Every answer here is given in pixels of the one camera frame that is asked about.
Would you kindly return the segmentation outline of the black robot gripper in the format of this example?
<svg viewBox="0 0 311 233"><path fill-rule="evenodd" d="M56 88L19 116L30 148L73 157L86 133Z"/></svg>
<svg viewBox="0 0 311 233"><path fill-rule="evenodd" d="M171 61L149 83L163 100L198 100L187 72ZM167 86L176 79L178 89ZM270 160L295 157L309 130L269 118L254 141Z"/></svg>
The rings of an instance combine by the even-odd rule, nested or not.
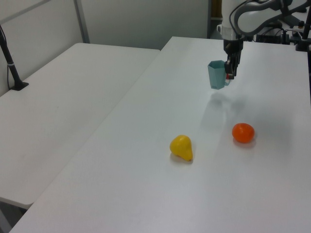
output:
<svg viewBox="0 0 311 233"><path fill-rule="evenodd" d="M227 79L229 80L233 80L237 75L238 66L241 60L243 42L243 39L224 39L224 51L227 54L227 60L225 61L224 67L227 74Z"/></svg>

